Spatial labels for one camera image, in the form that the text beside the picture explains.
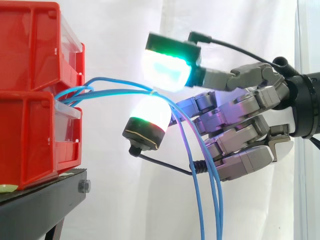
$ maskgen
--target blue cable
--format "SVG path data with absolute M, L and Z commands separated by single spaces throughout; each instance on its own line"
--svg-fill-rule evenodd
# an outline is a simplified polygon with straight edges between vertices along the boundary
M 194 160 L 192 158 L 192 154 L 191 154 L 191 149 L 187 140 L 187 136 L 185 133 L 185 130 L 181 124 L 180 118 L 177 116 L 175 110 L 172 108 L 172 114 L 179 126 L 180 132 L 181 132 L 181 136 L 185 145 L 185 149 L 186 152 L 188 154 L 188 158 L 189 158 L 189 165 L 191 168 L 191 172 L 192 172 L 192 178 L 193 178 L 193 182 L 194 182 L 194 188 L 195 188 L 195 196 L 196 196 L 196 202 L 198 205 L 198 212 L 199 212 L 199 221 L 200 221 L 200 233 L 201 233 L 201 240 L 205 240 L 205 223 L 204 223 L 204 214 L 203 214 L 203 210 L 202 210 L 202 204 L 201 204 L 201 197 L 200 197 L 200 190 L 199 190 L 199 184 L 198 184 L 198 179 L 197 179 L 197 174 L 196 174 L 196 169 L 195 169 L 195 165 L 194 165 Z
M 62 102 L 63 103 L 70 103 L 70 102 L 74 102 L 74 101 L 81 101 L 84 99 L 92 99 L 92 98 L 114 96 L 114 95 L 126 95 L 126 94 L 149 95 L 150 92 L 144 91 L 144 90 L 131 90 L 131 89 L 101 90 L 101 91 L 83 93 L 78 96 L 65 99 Z M 188 122 L 188 124 L 190 125 L 190 127 L 192 128 L 193 132 L 196 135 L 196 138 L 200 144 L 202 153 L 204 155 L 204 158 L 206 160 L 206 164 L 208 167 L 210 184 L 211 184 L 211 191 L 212 191 L 212 197 L 213 197 L 213 204 L 214 204 L 214 209 L 215 209 L 215 219 L 216 219 L 216 226 L 217 226 L 216 227 L 217 239 L 221 240 L 222 239 L 222 232 L 223 232 L 223 224 L 222 224 L 222 221 L 223 221 L 223 196 L 222 196 L 222 187 L 221 187 L 220 177 L 219 177 L 217 168 L 214 164 L 214 161 L 213 161 L 205 143 L 203 142 L 201 135 L 199 134 L 195 124 L 182 111 L 182 109 L 179 106 L 177 106 L 173 101 L 171 101 L 170 99 L 168 99 L 165 96 L 158 94 L 157 92 L 154 92 L 153 95 L 165 99 L 172 107 L 174 107 L 185 118 L 185 120 Z M 213 180 L 212 176 L 216 180 L 216 185 L 217 185 L 217 189 L 218 189 L 219 206 L 218 206 L 218 201 L 217 201 L 216 188 L 215 188 L 215 184 L 214 184 L 214 180 Z
M 139 84 L 139 83 L 136 83 L 136 82 L 132 82 L 132 81 L 125 81 L 125 80 L 119 80 L 119 79 L 114 79 L 114 78 L 109 78 L 109 77 L 103 77 L 103 76 L 98 76 L 98 77 L 94 77 L 92 79 L 90 79 L 89 81 L 87 81 L 84 86 L 89 86 L 90 84 L 96 82 L 96 81 L 105 81 L 105 82 L 109 82 L 109 83 L 116 83 L 116 84 L 125 84 L 125 85 L 129 85 L 129 86 L 133 86 L 133 87 L 137 87 L 137 88 L 140 88 L 140 89 L 144 89 L 144 90 L 147 90 L 147 91 L 153 91 L 152 88 L 148 87 L 148 86 L 145 86 L 145 85 L 142 85 L 142 84 Z M 78 94 L 80 94 L 81 91 L 77 91 L 75 93 L 75 96 L 77 96 Z M 71 107 L 74 107 L 76 106 L 77 104 L 79 104 L 81 102 L 80 101 L 76 101 L 74 102 Z
M 75 97 L 85 89 L 89 89 L 91 91 L 94 91 L 94 88 L 92 86 L 75 86 L 75 87 L 71 87 L 71 88 L 68 88 L 66 90 L 59 92 L 57 95 L 54 96 L 54 99 L 58 100 L 62 96 L 67 95 L 69 93 L 73 93 L 76 91 L 76 93 L 73 95 L 73 97 Z
M 214 161 L 211 157 L 211 154 L 209 153 L 209 150 L 207 149 L 204 141 L 202 140 L 201 135 L 200 135 L 198 129 L 196 128 L 195 124 L 184 113 L 184 111 L 178 105 L 176 105 L 173 101 L 171 101 L 169 98 L 167 98 L 163 95 L 160 95 L 157 92 L 155 92 L 154 95 L 166 100 L 171 106 L 173 106 L 179 112 L 179 114 L 182 115 L 184 117 L 184 119 L 188 122 L 189 126 L 191 127 L 194 134 L 196 135 L 196 138 L 198 140 L 198 143 L 200 144 L 202 153 L 204 155 L 205 163 L 208 167 L 208 172 L 209 172 L 209 179 L 210 179 L 211 192 L 212 192 L 213 205 L 214 205 L 214 213 L 215 213 L 216 238 L 217 238 L 217 240 L 221 240 L 222 239 L 222 232 L 223 232 L 223 225 L 221 224 L 221 220 L 223 221 L 222 187 L 221 187 L 220 177 L 219 177 L 216 165 L 214 164 Z M 218 206 L 215 181 L 213 179 L 213 176 L 216 180 L 216 185 L 218 188 L 219 206 Z

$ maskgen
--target white backdrop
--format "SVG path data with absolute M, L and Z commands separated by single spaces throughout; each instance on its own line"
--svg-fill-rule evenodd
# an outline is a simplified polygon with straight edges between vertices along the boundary
M 191 30 L 272 60 L 294 62 L 294 0 L 59 0 L 69 25 L 86 46 L 86 79 L 111 77 L 145 83 L 141 57 L 148 33 L 185 40 Z M 255 61 L 216 45 L 203 46 L 203 64 L 229 71 Z M 96 89 L 115 88 L 97 83 Z M 175 101 L 200 93 L 184 89 Z M 190 176 L 131 157 L 122 137 L 139 96 L 83 101 L 82 168 L 91 192 L 64 221 L 62 240 L 197 240 L 199 217 Z M 203 156 L 187 128 L 194 160 Z M 188 168 L 179 130 L 147 155 Z M 293 151 L 283 161 L 222 184 L 225 240 L 293 239 Z M 215 239 L 209 178 L 199 175 L 207 239 Z

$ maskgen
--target glowing light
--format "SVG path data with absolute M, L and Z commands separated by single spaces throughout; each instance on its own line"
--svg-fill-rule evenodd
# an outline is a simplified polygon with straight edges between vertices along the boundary
M 147 96 L 137 104 L 130 117 L 145 120 L 166 131 L 171 119 L 171 108 L 164 99 Z
M 170 55 L 145 50 L 143 55 L 144 77 L 155 87 L 176 92 L 187 83 L 191 66 L 186 61 Z

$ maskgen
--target red plastic drawer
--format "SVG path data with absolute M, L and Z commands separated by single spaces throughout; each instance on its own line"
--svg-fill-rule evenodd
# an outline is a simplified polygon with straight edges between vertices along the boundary
M 0 192 L 81 164 L 82 112 L 49 92 L 0 91 Z
M 55 2 L 0 0 L 0 90 L 54 95 L 85 82 L 85 47 Z

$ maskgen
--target cylindrical light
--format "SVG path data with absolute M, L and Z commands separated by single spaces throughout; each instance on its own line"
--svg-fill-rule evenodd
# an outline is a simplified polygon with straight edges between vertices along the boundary
M 157 96 L 144 97 L 133 109 L 122 135 L 130 140 L 132 155 L 157 150 L 171 119 L 168 103 Z

